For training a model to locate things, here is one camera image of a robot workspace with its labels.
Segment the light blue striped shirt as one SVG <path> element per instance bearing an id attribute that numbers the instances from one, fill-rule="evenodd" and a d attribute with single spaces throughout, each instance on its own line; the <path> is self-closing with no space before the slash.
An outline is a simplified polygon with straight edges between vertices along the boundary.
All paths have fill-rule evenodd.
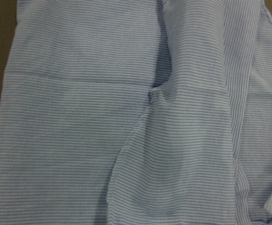
<path id="1" fill-rule="evenodd" d="M 262 0 L 19 0 L 0 225 L 272 225 Z"/>

